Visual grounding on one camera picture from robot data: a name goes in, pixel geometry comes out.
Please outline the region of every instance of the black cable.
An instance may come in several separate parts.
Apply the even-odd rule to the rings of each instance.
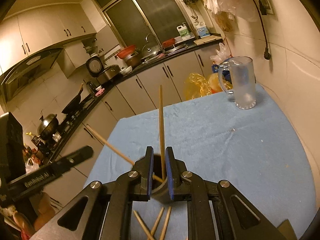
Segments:
[[[264,38],[265,38],[265,40],[266,40],[266,49],[264,50],[263,56],[264,56],[265,59],[269,60],[269,59],[271,59],[271,54],[269,53],[269,49],[268,49],[268,41],[267,41],[266,32],[265,32],[265,30],[264,30],[264,25],[263,25],[262,17],[261,17],[259,8],[258,8],[258,6],[257,6],[257,4],[256,4],[256,1],[255,1],[255,0],[252,0],[252,1],[253,1],[254,5],[256,6],[256,8],[257,8],[257,11],[258,11],[258,14],[259,14],[259,18],[260,18],[260,22],[261,22],[261,26],[262,26],[263,35],[264,35]]]
[[[258,0],[258,1],[259,1],[259,8],[260,8],[261,14],[262,14],[262,15],[267,15],[267,10],[266,10],[266,8],[263,6],[262,1],[261,1],[261,0]]]

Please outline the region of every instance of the cutting board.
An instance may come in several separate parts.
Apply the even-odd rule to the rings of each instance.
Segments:
[[[204,43],[207,43],[207,42],[210,42],[210,41],[215,41],[215,40],[218,40],[218,39],[222,39],[221,37],[219,36],[207,36],[207,37],[203,37],[199,40],[195,40],[193,41],[196,45],[201,45],[201,44],[204,44]]]

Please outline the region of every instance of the glass mug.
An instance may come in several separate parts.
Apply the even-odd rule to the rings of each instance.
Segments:
[[[233,89],[227,90],[223,83],[222,72],[230,71]],[[219,65],[220,87],[235,98],[235,104],[240,109],[250,109],[256,105],[256,85],[253,62],[250,57],[232,57]]]

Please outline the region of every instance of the red plastic bowl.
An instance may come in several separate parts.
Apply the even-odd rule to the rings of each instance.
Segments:
[[[172,45],[174,45],[174,44],[176,44],[176,40],[175,40],[174,38],[162,42],[162,46],[163,46],[164,48],[168,48],[168,47],[170,47],[170,46],[172,46]]]
[[[136,49],[136,45],[131,45],[129,47],[124,48],[123,50],[121,50],[120,52],[117,53],[117,56],[120,59],[124,59],[126,56],[128,56],[129,54],[133,53],[134,50]]]

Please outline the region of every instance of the mug handle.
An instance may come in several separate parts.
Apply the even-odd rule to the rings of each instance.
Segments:
[[[228,62],[226,61],[219,65],[219,69],[218,69],[219,85],[222,88],[222,90],[225,91],[228,95],[233,95],[233,89],[228,90],[223,83],[222,71],[224,70],[229,70]]]

